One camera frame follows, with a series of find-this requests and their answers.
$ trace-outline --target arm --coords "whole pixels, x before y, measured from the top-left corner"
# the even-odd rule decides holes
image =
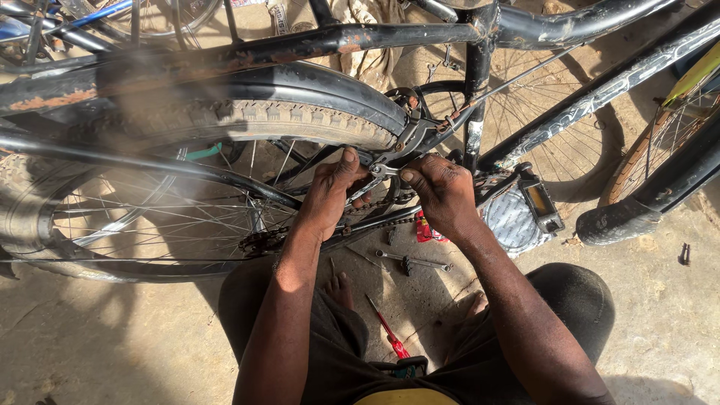
[[[510,369],[538,404],[614,404],[580,345],[503,251],[474,205],[472,175],[436,155],[402,171],[428,222],[472,263]]]
[[[352,148],[343,152],[337,164],[320,165],[315,171],[253,325],[233,403],[300,403],[307,378],[310,306],[320,244],[335,231],[346,190],[366,173]]]

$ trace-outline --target red packet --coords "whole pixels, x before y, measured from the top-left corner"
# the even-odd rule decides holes
[[[419,218],[421,216],[423,216],[422,210],[415,214],[415,218]],[[416,223],[418,224],[418,233],[416,235],[418,237],[418,242],[427,242],[433,239],[439,242],[447,242],[450,240],[445,236],[442,236],[440,232],[434,230],[425,219],[418,219]]]

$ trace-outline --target right hand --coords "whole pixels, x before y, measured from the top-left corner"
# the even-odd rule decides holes
[[[418,193],[426,220],[455,244],[486,226],[475,209],[472,175],[434,153],[411,161],[400,176]]]

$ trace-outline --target fingernail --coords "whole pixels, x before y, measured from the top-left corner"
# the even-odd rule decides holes
[[[355,155],[353,155],[352,152],[350,152],[348,149],[346,149],[346,150],[343,152],[343,160],[344,160],[344,161],[354,161],[354,160],[355,160]]]

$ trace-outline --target bare foot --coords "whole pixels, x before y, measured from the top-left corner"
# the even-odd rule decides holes
[[[471,316],[477,315],[480,312],[482,312],[483,309],[487,306],[487,295],[485,295],[484,291],[478,292],[477,296],[475,296],[475,302],[472,303],[470,306],[470,309],[467,312],[467,316],[465,318],[469,318]]]
[[[340,276],[333,276],[330,281],[325,284],[325,292],[336,303],[347,309],[355,311],[353,304],[353,291],[351,288],[350,277],[347,273],[342,272]]]

